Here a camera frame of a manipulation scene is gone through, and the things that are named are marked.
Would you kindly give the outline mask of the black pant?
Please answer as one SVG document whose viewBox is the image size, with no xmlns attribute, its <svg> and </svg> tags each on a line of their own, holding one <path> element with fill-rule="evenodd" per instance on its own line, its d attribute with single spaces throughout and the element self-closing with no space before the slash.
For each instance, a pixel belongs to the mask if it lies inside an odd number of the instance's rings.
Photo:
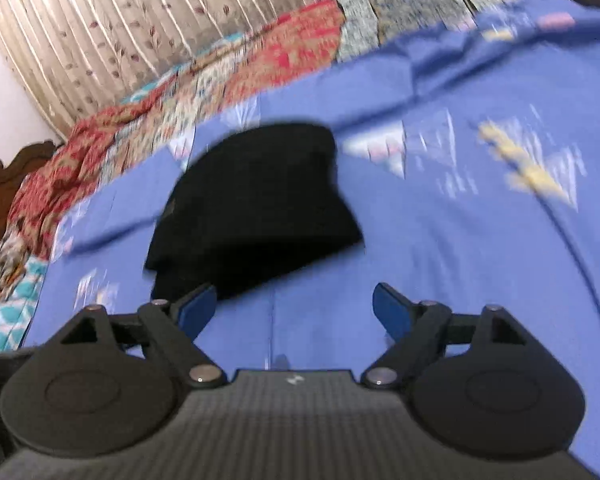
<svg viewBox="0 0 600 480">
<path fill-rule="evenodd" d="M 210 285 L 232 299 L 362 244 L 336 155 L 329 128 L 310 122 L 214 144 L 176 182 L 157 222 L 145 260 L 152 298 Z"/>
</svg>

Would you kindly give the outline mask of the blue patterned bed sheet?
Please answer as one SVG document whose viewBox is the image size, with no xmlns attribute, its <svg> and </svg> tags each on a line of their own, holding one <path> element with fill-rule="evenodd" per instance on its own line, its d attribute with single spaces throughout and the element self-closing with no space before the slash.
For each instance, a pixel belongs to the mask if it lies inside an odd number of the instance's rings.
<svg viewBox="0 0 600 480">
<path fill-rule="evenodd" d="M 583 422 L 543 479 L 600 478 L 600 9 L 518 0 L 265 92 L 258 122 L 329 126 L 364 243 L 219 304 L 199 347 L 238 376 L 111 460 L 35 479 L 466 479 L 391 396 L 353 381 L 390 347 L 385 282 L 460 313 L 499 304 L 577 379 Z"/>
</svg>

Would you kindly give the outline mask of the beige leaf print curtain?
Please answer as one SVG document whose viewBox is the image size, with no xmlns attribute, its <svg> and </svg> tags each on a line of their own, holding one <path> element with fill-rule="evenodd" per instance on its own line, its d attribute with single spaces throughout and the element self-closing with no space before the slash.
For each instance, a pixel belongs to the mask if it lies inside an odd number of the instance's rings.
<svg viewBox="0 0 600 480">
<path fill-rule="evenodd" d="M 60 136 L 222 38 L 317 0 L 0 0 L 0 49 Z"/>
</svg>

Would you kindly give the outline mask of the red floral patchwork quilt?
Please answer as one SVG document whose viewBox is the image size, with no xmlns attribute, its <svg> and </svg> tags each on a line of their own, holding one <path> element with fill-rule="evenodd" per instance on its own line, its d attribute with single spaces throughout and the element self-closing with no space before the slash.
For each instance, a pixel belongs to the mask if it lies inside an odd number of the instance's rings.
<svg viewBox="0 0 600 480">
<path fill-rule="evenodd" d="M 250 32 L 222 38 L 168 68 L 119 102 L 80 119 L 57 164 L 60 189 L 50 250 L 61 217 L 158 148 L 243 99 L 355 58 L 401 32 L 468 25 L 509 0 L 317 0 Z M 0 352 L 18 348 L 48 261 L 30 255 L 23 274 L 0 281 Z"/>
</svg>

